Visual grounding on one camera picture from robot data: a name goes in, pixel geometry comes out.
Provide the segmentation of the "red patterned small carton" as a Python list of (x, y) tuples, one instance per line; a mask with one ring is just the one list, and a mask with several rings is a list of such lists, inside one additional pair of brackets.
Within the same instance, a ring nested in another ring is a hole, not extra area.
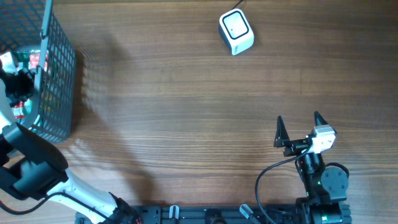
[[(48, 63), (47, 63), (48, 58), (49, 58), (49, 53), (46, 52), (45, 65), (44, 65), (44, 71), (45, 72), (47, 71), (47, 67), (48, 67)], [(39, 66), (39, 62), (40, 62), (40, 51), (39, 50), (30, 51), (29, 52), (28, 69), (37, 68)]]

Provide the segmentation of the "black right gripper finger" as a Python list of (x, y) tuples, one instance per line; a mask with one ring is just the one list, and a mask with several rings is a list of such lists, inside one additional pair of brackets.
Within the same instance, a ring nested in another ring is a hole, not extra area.
[(318, 111), (314, 112), (314, 120), (316, 126), (328, 125), (328, 123), (324, 120), (324, 118)]
[(274, 147), (286, 147), (289, 145), (290, 138), (285, 128), (284, 121), (281, 116), (277, 118), (277, 129), (274, 138)]

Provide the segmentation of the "green sponge package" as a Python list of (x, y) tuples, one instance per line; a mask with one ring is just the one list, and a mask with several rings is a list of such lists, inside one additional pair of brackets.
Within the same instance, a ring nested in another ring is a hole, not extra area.
[[(20, 70), (28, 70), (30, 72), (30, 76), (32, 77), (32, 80), (34, 80), (35, 75), (37, 74), (37, 68), (34, 69), (28, 69), (28, 63), (29, 63), (29, 52), (16, 52), (14, 55), (16, 56), (18, 62), (19, 62), (19, 68), (18, 72)], [(24, 102), (24, 114), (25, 114), (25, 119), (28, 115), (30, 115), (32, 111), (32, 104), (33, 104), (33, 95), (28, 96), (27, 98), (24, 98), (22, 100)]]

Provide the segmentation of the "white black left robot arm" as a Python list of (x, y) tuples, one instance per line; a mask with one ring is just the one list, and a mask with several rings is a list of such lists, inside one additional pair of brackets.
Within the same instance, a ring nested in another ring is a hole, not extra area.
[(38, 204), (24, 211), (4, 203), (1, 208), (13, 215), (26, 215), (53, 201), (92, 223), (139, 223), (140, 215), (128, 203), (78, 178), (53, 144), (15, 120), (7, 100), (14, 78), (1, 72), (1, 189), (15, 199), (33, 198)]

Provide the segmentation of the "red stick packet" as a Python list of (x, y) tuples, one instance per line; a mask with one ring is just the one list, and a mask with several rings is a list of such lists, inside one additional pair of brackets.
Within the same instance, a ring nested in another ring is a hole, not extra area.
[(18, 122), (21, 122), (22, 120), (25, 119), (25, 114), (24, 114), (24, 102), (20, 101), (17, 105), (12, 107), (12, 112), (15, 116), (15, 119)]

